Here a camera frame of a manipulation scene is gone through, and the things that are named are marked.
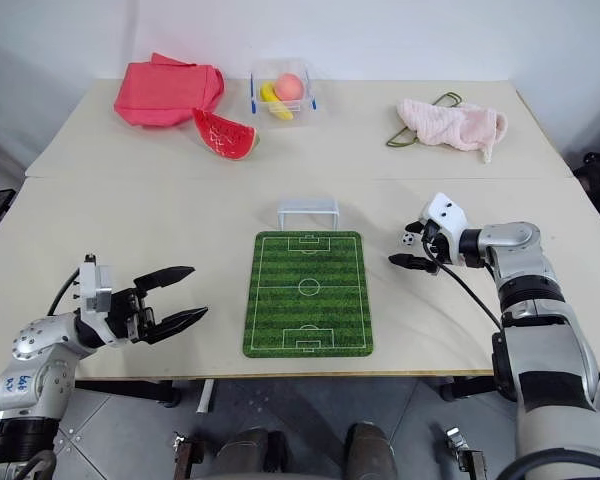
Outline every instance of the center circle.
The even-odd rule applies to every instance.
[[[298,291],[305,297],[312,297],[320,291],[320,284],[315,278],[304,278],[298,284]]]

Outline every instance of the banana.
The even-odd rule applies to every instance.
[[[293,120],[293,113],[276,97],[273,83],[265,82],[260,87],[260,96],[265,102],[270,102],[269,111],[281,120]]]

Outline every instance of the clear plastic basket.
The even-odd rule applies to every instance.
[[[296,75],[304,84],[304,96],[299,100],[289,100],[280,102],[265,102],[260,96],[260,88],[266,82],[274,82],[283,73],[292,73]],[[300,59],[275,59],[259,60],[251,69],[251,113],[258,116],[268,116],[280,123],[293,123],[294,120],[300,120],[306,117],[307,112],[318,108],[316,99],[311,89],[311,79],[305,63]],[[275,113],[280,111],[290,111],[294,118],[292,120],[282,120],[276,117]]]

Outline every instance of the green string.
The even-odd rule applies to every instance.
[[[462,103],[462,97],[460,95],[458,95],[455,92],[447,92],[444,95],[441,95],[431,105],[438,105],[440,102],[442,102],[447,97],[450,98],[452,100],[452,102],[453,102],[451,105],[448,106],[449,108],[457,107],[458,105],[460,105]],[[419,140],[418,140],[418,133],[417,132],[412,132],[413,133],[413,138],[411,140],[409,140],[408,142],[397,142],[397,141],[395,141],[396,138],[398,138],[399,136],[401,136],[405,132],[412,132],[412,130],[409,127],[404,127],[402,130],[400,130],[398,133],[396,133],[393,137],[391,137],[389,140],[387,140],[387,142],[385,143],[385,145],[387,147],[400,148],[400,147],[408,147],[409,145],[413,145],[414,143],[418,143]]]

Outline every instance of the white wall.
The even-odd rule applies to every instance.
[[[89,82],[159,51],[244,77],[511,79],[571,162],[600,150],[600,0],[0,0],[0,149],[28,166]]]

